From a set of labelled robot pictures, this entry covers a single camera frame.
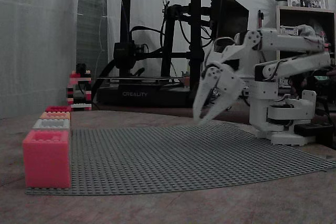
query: black device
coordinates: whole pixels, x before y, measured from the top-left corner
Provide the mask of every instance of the black device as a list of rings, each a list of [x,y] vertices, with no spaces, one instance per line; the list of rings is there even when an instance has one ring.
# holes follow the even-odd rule
[[[248,10],[235,0],[212,0],[211,7],[202,7],[201,0],[191,0],[187,6],[167,4],[164,8],[161,30],[144,26],[136,26],[130,30],[130,4],[131,0],[122,0],[120,42],[114,46],[114,60],[105,67],[92,88],[92,97],[98,90],[97,101],[101,103],[165,107],[191,106],[204,60],[201,27],[209,27],[212,30],[210,41],[218,36],[234,37],[235,34],[247,29]],[[202,20],[202,16],[209,16],[210,21]],[[186,22],[191,27],[189,52],[173,52],[176,22],[180,23],[180,26],[182,26],[181,22]],[[141,47],[138,47],[132,40],[132,32],[135,30],[152,30],[160,33],[161,48],[150,53],[144,52],[144,49],[141,50]],[[224,47],[225,45],[219,45],[219,50],[223,50]],[[162,58],[161,76],[134,76],[131,69],[136,61],[149,58]],[[176,82],[176,77],[170,77],[173,58],[190,60],[190,88]],[[114,67],[120,70],[120,76],[109,78],[108,74]],[[118,84],[98,89],[104,80],[118,81]]]

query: table surface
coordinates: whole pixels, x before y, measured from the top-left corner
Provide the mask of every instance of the table surface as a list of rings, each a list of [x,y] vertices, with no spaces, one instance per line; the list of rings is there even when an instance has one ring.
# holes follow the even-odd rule
[[[25,195],[22,140],[39,116],[0,120],[1,223],[336,223],[335,169],[179,193]],[[191,118],[115,111],[74,112],[71,123],[73,129],[195,124]],[[251,126],[239,126],[255,133]],[[300,149],[336,160],[336,151],[325,146]]]

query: white curtain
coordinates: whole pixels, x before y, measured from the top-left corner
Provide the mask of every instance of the white curtain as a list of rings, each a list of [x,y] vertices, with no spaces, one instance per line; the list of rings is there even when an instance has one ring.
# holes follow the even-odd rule
[[[170,5],[180,4],[187,5],[190,0],[168,0]],[[109,33],[109,60],[113,58],[113,47],[115,42],[120,40],[120,8],[121,0],[108,0],[108,33]],[[162,25],[163,3],[162,0],[131,0],[131,19],[130,28],[143,25],[160,30]],[[184,24],[184,31],[187,37],[190,39],[190,28]],[[149,45],[150,51],[154,51],[160,48],[160,35],[151,31],[135,31],[133,33],[133,39],[136,44],[146,43]],[[188,44],[182,37],[179,24],[175,26],[174,37],[174,51],[186,52],[188,51]],[[172,63],[175,67],[176,74],[181,76],[181,71],[187,70],[186,59],[173,59]],[[160,76],[161,73],[161,59],[147,59],[136,63],[134,69],[135,72],[139,68],[144,67],[146,69],[144,76]],[[117,70],[113,71],[113,75],[118,74]],[[175,76],[175,71],[171,69],[171,75]]]
[[[66,101],[78,0],[0,0],[0,118]]]

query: white robot part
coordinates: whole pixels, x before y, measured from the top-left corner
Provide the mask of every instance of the white robot part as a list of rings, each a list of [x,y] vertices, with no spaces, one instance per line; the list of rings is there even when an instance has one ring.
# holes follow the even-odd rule
[[[258,136],[270,139],[272,144],[305,145],[314,141],[314,137],[295,134],[294,128],[297,124],[311,122],[315,114],[316,93],[306,90],[302,99],[290,99],[287,95],[280,99],[278,96],[280,78],[327,67],[331,63],[329,54],[324,52],[324,39],[317,37],[311,27],[299,26],[298,29],[304,36],[279,35],[275,29],[249,31],[242,45],[226,47],[217,61],[205,61],[205,71],[193,106],[195,120],[203,124],[213,119],[248,86],[250,124],[259,131]],[[267,50],[309,53],[259,63],[261,51]],[[225,64],[233,59],[240,61],[236,72]],[[201,119],[202,107],[215,87],[219,88],[221,96]]]
[[[230,66],[217,61],[209,63],[201,79],[193,106],[194,119],[200,124],[213,119],[227,109],[237,100],[245,86],[244,81],[233,72]],[[201,118],[202,108],[214,88],[218,89],[219,97],[208,113]]]

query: gray lego baseplate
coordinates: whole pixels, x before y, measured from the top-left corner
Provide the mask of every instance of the gray lego baseplate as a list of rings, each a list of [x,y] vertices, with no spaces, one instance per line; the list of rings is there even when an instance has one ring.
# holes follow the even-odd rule
[[[74,130],[70,189],[36,195],[127,195],[210,189],[317,172],[336,163],[232,124]]]

